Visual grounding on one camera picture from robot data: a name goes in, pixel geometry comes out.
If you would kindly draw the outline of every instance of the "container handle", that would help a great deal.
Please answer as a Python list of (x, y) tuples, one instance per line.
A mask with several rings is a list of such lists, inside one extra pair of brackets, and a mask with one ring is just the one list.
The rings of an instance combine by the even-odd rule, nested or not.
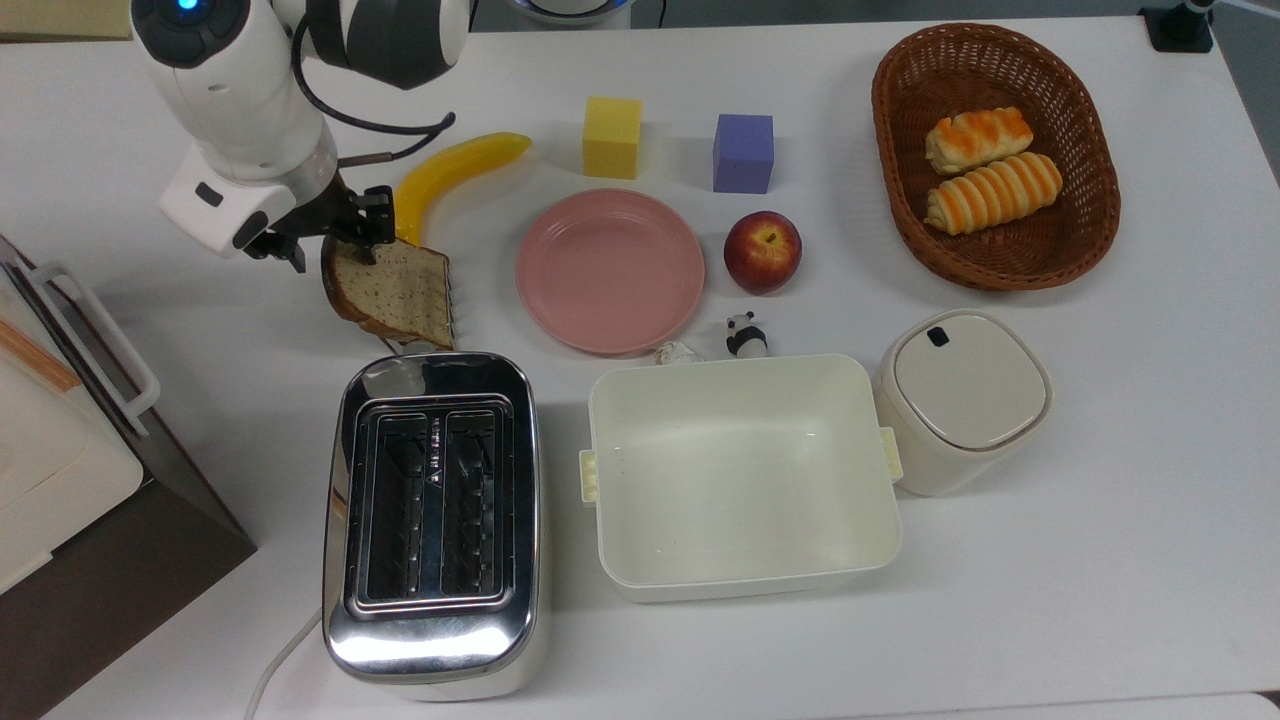
[(594, 450), (577, 454), (577, 470), (582, 478), (582, 506), (595, 507), (595, 500), (600, 496), (600, 470), (595, 465)]
[(884, 445), (884, 462), (888, 465), (888, 478), (897, 484), (902, 479), (902, 456), (897, 452), (897, 436), (893, 428), (881, 428), (881, 442)]
[[(142, 414), (151, 409), (160, 398), (160, 380), (156, 379), (155, 373), (151, 368), (142, 360), (138, 351), (133, 347), (124, 333), (120, 332), (120, 327), (115, 324), (111, 315), (108, 314), (106, 307), (102, 306), (102, 301), (93, 295), (87, 287), (84, 287), (77, 278), (63, 266), (61, 263), (46, 263), (33, 270), (27, 268), (20, 268), (23, 275), (26, 277), (31, 290), (36, 293), (45, 307), (49, 309), (50, 315), (52, 315), (54, 322), (61, 328), (63, 333), (72, 342), (72, 347), (79, 354), (88, 366), (90, 372), (99, 379), (102, 388), (106, 391), (108, 397), (115, 404), (116, 410), (124, 415), (124, 419), (129, 423), (140, 436), (146, 436), (147, 429), (142, 427)], [(70, 322), (63, 314), (61, 310), (54, 305), (52, 299), (49, 296), (49, 291), (45, 286), (52, 286), (52, 282), (58, 278), (67, 278), (68, 283), (76, 291), (78, 296), (78, 306), (84, 311), (90, 323), (102, 333), (102, 340), (111, 348), (111, 352), (120, 361), (124, 372), (129, 378), (138, 383), (141, 388), (138, 393), (132, 398), (125, 401), (120, 389), (106, 377), (102, 372), (102, 366), (97, 364), (97, 360), (90, 354), (88, 348), (81, 341), (79, 334), (72, 328)]]

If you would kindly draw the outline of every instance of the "apple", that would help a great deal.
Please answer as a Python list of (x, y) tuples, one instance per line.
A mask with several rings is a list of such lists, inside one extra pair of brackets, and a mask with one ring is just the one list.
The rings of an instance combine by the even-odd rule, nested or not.
[(800, 266), (800, 233), (778, 213), (751, 213), (728, 231), (724, 266), (733, 282), (751, 295), (773, 292)]

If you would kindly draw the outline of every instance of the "purple cube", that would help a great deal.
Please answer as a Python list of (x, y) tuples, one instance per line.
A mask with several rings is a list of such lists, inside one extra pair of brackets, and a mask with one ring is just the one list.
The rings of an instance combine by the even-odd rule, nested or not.
[(712, 160), (716, 192), (768, 192), (773, 174), (773, 115), (721, 115)]

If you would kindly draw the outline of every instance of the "pastry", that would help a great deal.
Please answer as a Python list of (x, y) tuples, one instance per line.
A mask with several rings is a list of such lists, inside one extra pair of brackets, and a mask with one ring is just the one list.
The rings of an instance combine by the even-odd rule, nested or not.
[(1061, 190), (1052, 160), (1023, 152), (931, 190), (924, 222), (947, 234), (980, 231), (1052, 205)]
[(956, 176), (1027, 150), (1032, 137), (1018, 108), (963, 113), (942, 118), (929, 131), (924, 159), (938, 173)]

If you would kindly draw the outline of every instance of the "brown basket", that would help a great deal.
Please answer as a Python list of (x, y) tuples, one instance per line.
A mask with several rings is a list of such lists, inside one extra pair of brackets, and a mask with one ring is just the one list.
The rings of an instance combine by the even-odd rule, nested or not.
[[(942, 183), (924, 136), (945, 117), (1015, 106), (1062, 173), (1057, 201), (1029, 218), (951, 237), (920, 222)], [(872, 110), (893, 222), (933, 273), (978, 290), (1069, 283), (1102, 260), (1120, 223), (1120, 190), (1097, 110), (1080, 78), (1024, 35), (952, 23), (902, 40), (881, 60)]]

